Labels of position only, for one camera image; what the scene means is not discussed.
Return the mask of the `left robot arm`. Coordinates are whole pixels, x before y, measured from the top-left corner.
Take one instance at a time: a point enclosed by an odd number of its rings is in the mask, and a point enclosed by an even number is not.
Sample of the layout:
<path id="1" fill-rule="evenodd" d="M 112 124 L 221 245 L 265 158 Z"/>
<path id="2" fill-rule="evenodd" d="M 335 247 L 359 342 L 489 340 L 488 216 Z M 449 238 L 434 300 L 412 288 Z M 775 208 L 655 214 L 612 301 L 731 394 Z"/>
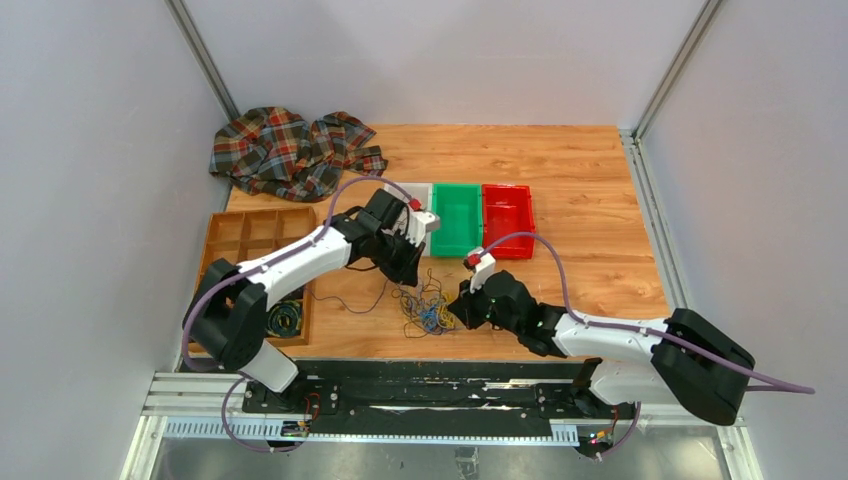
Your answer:
<path id="1" fill-rule="evenodd" d="M 211 359 L 187 357 L 186 364 L 196 371 L 237 371 L 264 385 L 279 411 L 298 411 L 307 389 L 296 379 L 296 363 L 267 338 L 272 307 L 321 275 L 362 259 L 389 282 L 415 286 L 426 237 L 439 226 L 439 217 L 408 193 L 380 189 L 364 206 L 329 211 L 322 226 L 270 254 L 239 264 L 213 262 L 183 320 L 183 342 L 197 343 Z"/>

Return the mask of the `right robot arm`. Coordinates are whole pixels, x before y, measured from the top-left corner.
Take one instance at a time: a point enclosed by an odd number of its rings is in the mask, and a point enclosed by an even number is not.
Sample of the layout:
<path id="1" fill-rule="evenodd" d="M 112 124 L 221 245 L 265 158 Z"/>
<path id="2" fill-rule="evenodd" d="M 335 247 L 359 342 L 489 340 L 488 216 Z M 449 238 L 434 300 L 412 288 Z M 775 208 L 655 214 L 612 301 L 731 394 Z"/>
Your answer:
<path id="1" fill-rule="evenodd" d="M 448 310 L 468 329 L 489 323 L 513 333 L 536 355 L 589 358 L 571 390 L 574 408 L 587 417 L 622 403 L 678 404 L 728 426 L 749 385 L 744 373 L 755 365 L 747 350 L 693 310 L 652 320 L 572 312 L 537 301 L 507 271 L 479 287 L 461 282 Z"/>

